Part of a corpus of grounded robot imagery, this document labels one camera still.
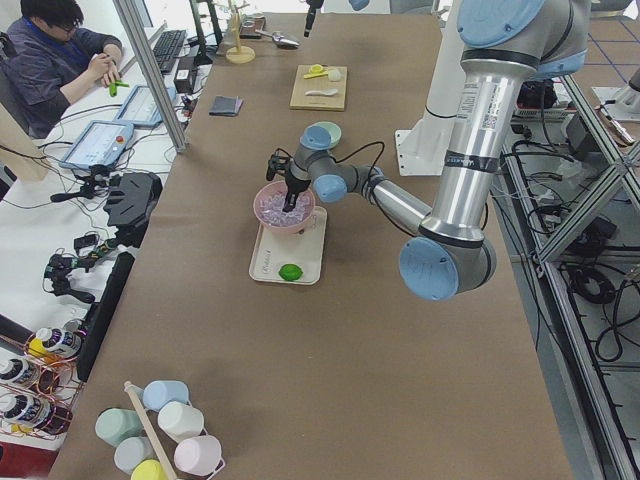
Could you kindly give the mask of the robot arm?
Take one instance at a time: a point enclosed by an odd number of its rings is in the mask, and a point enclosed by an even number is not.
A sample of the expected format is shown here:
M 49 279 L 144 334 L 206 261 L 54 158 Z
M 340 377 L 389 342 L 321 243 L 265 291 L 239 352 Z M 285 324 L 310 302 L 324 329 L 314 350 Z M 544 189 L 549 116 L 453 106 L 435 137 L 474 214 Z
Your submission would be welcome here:
M 465 82 L 434 205 L 372 166 L 338 164 L 329 132 L 309 126 L 295 155 L 268 168 L 269 178 L 285 178 L 284 211 L 307 189 L 325 203 L 357 192 L 411 231 L 399 270 L 415 295 L 446 300 L 482 286 L 496 258 L 480 220 L 521 86 L 583 66 L 590 12 L 588 1 L 461 2 L 456 30 Z

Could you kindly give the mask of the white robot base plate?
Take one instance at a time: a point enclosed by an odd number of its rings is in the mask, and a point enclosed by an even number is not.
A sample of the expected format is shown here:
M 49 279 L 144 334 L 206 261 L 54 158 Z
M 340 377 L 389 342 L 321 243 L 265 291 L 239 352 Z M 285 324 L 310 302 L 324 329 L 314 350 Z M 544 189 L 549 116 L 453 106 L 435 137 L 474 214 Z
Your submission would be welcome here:
M 394 139 L 401 176 L 441 175 L 443 158 L 437 153 L 436 143 L 421 128 L 396 130 Z

